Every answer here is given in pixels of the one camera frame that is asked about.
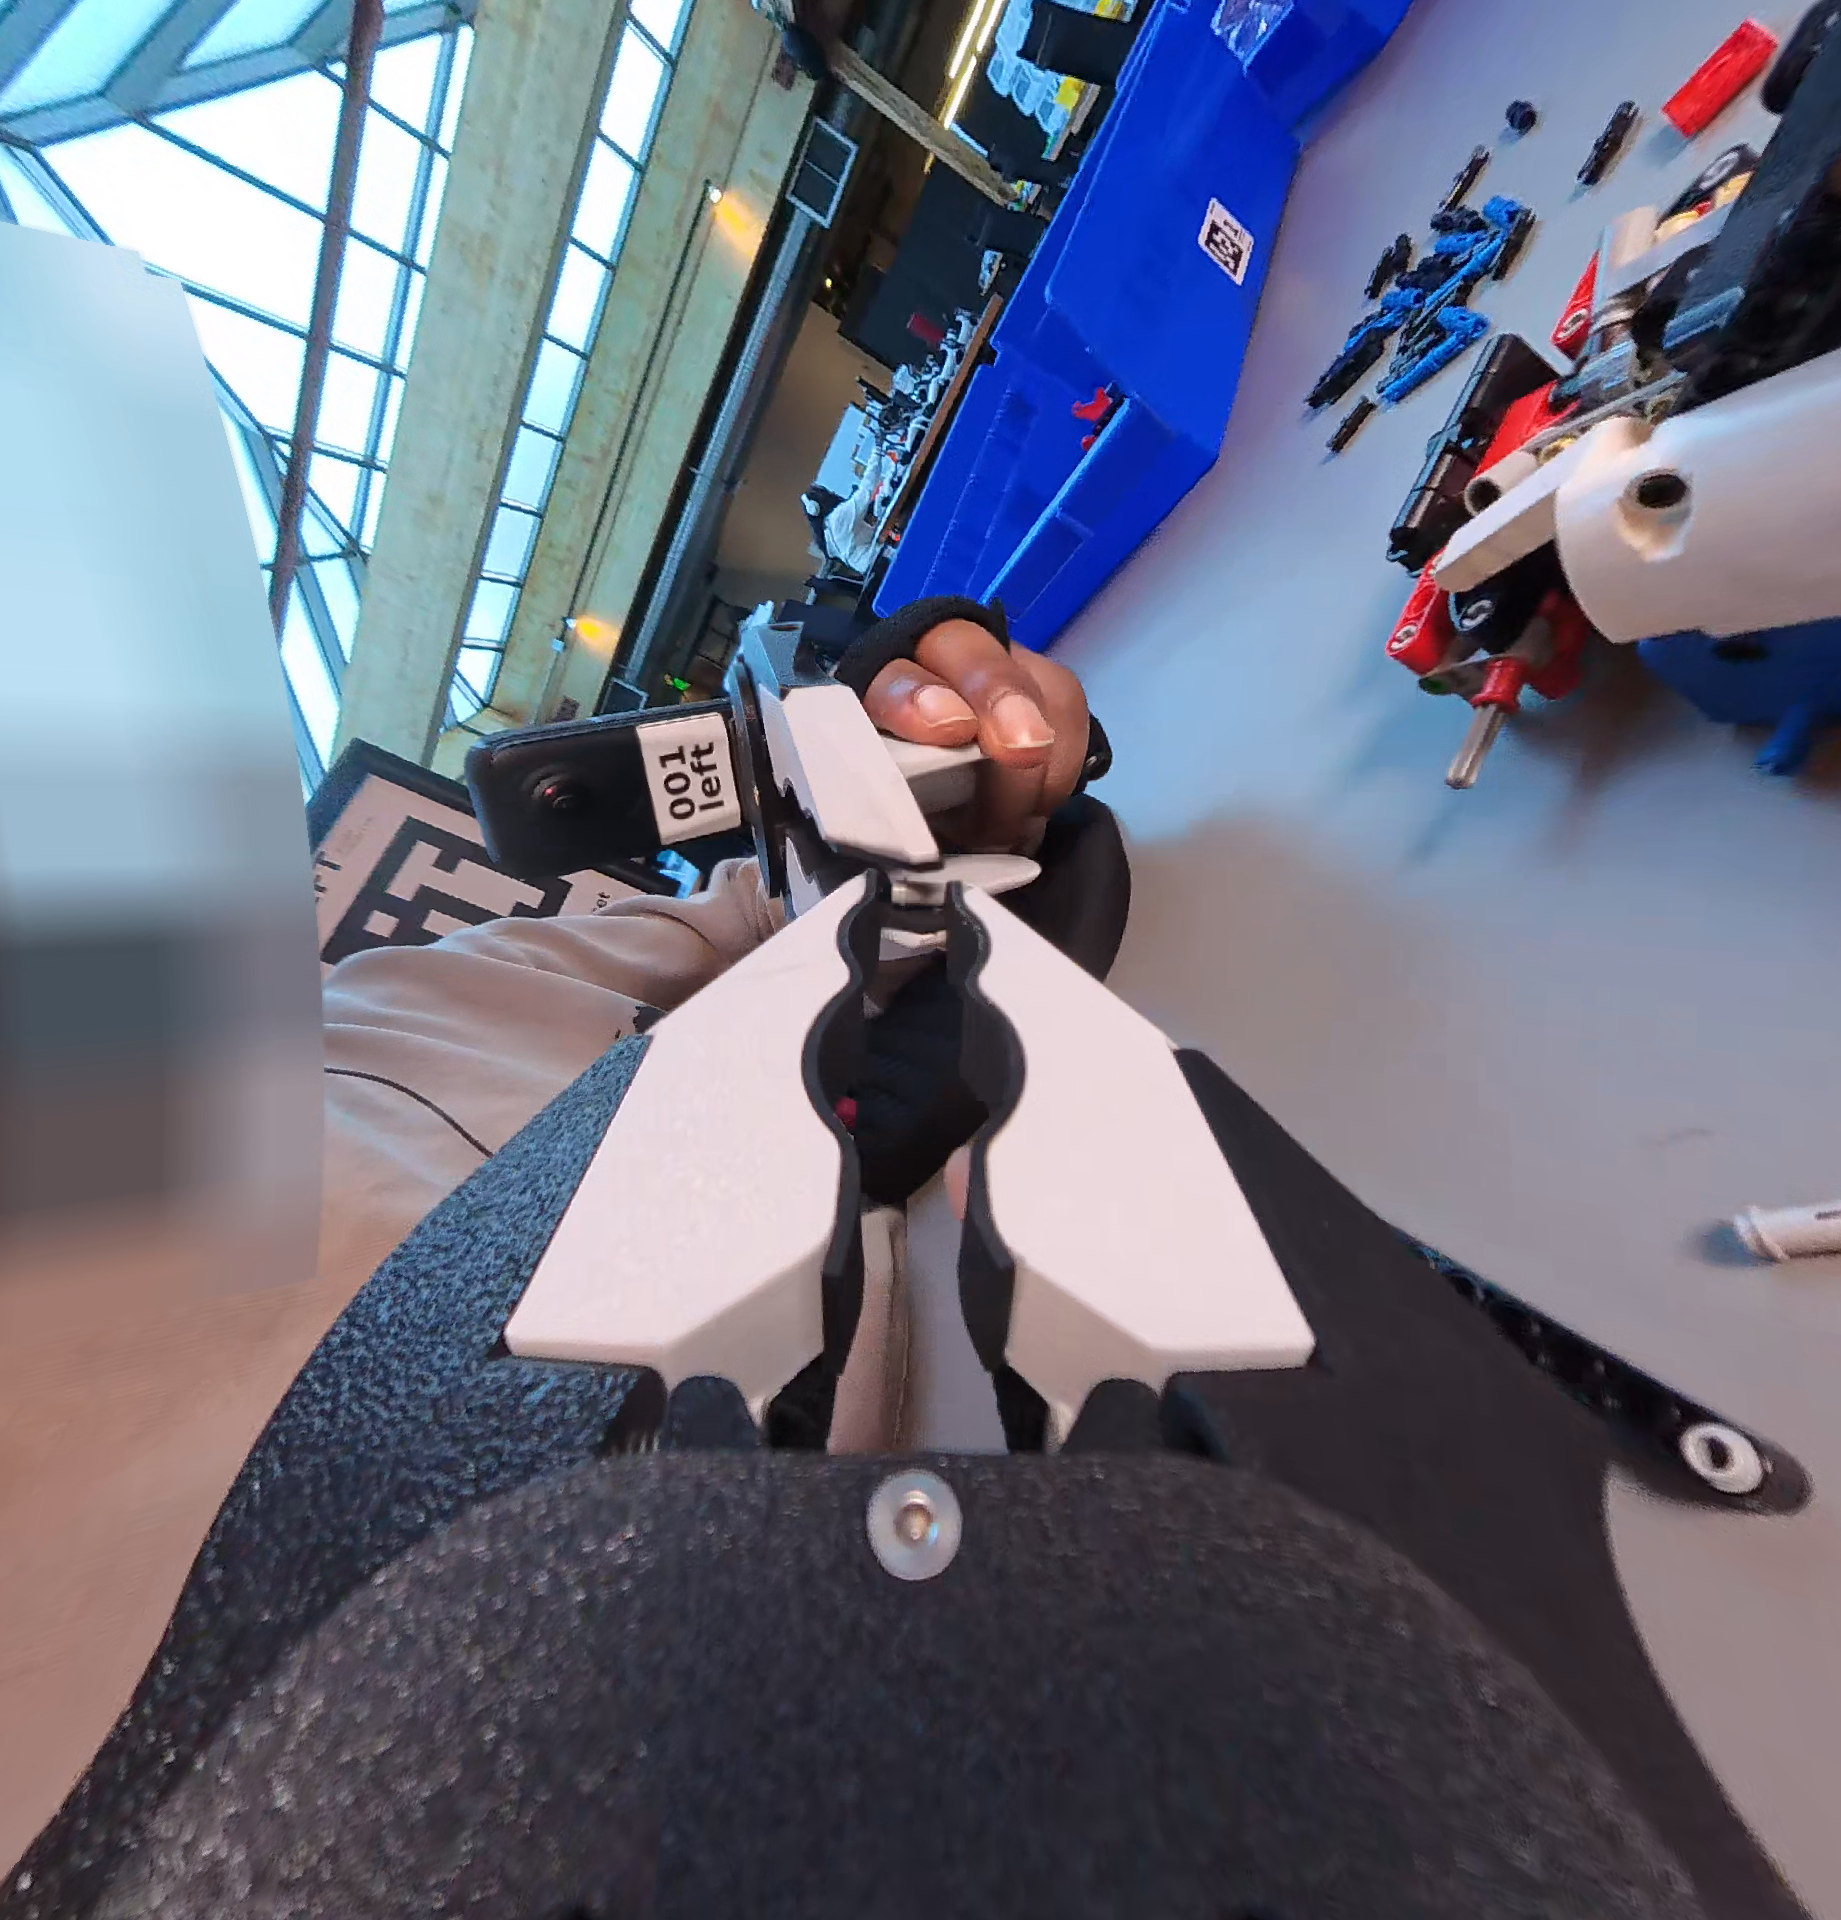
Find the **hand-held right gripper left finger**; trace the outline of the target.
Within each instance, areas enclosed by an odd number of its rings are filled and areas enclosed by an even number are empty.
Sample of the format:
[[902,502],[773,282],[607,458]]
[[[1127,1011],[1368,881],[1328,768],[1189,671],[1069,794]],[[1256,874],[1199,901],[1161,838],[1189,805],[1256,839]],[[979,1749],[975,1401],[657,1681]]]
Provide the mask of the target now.
[[854,877],[648,1034],[512,1309],[512,1356],[725,1379],[831,1426],[859,1328],[854,1080],[884,885]]

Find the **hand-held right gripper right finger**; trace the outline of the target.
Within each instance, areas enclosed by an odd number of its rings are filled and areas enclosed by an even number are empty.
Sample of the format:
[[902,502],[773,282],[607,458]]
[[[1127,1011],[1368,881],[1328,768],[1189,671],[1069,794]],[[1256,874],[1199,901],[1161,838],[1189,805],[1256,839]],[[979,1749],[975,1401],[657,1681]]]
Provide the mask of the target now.
[[1317,1335],[1170,1043],[974,885],[948,903],[972,1141],[961,1305],[1010,1435],[1094,1392],[1295,1371]]

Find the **partly built lego car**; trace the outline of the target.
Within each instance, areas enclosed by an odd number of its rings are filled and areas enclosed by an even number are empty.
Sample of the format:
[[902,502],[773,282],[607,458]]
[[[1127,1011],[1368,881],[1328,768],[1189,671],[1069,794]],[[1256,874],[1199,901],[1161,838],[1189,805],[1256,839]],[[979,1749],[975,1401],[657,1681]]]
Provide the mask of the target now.
[[1451,788],[1595,640],[1769,728],[1769,773],[1841,722],[1841,4],[1749,86],[1766,144],[1606,227],[1551,348],[1484,352],[1392,523],[1386,658],[1468,706]]

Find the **black lego beam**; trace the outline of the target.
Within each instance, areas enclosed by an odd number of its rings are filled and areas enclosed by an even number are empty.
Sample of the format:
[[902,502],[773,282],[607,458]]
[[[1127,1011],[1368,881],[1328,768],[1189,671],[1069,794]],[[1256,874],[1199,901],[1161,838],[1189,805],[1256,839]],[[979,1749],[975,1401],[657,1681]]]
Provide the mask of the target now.
[[1760,1516],[1791,1516],[1812,1504],[1814,1480],[1784,1447],[1678,1392],[1441,1248],[1412,1243],[1412,1251],[1485,1316],[1535,1374],[1601,1422],[1618,1463],[1653,1493]]

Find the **red square lego plate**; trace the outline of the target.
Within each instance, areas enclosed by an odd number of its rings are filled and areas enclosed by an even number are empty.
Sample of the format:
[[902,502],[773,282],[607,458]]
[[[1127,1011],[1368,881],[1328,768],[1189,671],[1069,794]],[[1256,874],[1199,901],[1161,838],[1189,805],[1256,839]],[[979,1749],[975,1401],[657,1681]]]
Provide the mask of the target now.
[[1781,40],[1758,19],[1740,21],[1662,104],[1680,138],[1706,130],[1774,59]]

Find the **black white marker sign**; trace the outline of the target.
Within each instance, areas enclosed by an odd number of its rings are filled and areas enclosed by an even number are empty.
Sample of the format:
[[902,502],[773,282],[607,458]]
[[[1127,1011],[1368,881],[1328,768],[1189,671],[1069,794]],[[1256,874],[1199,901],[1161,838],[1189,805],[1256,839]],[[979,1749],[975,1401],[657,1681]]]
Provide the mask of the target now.
[[309,841],[325,973],[354,954],[426,947],[512,917],[583,917],[638,897],[675,897],[673,877],[627,865],[547,881],[500,872],[458,779],[349,741],[309,798]]

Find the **pile of blue black pins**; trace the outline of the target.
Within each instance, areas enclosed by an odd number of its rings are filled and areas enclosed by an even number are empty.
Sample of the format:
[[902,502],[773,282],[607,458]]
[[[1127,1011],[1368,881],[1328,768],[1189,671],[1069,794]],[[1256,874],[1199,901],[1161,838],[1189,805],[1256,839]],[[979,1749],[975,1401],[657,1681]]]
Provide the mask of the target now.
[[1488,333],[1490,315],[1474,300],[1517,270],[1540,227],[1540,212],[1513,195],[1477,198],[1490,161],[1492,147],[1474,145],[1439,198],[1426,240],[1415,243],[1401,231],[1380,253],[1364,286],[1365,313],[1304,399],[1315,417],[1345,405],[1323,444],[1326,461]]

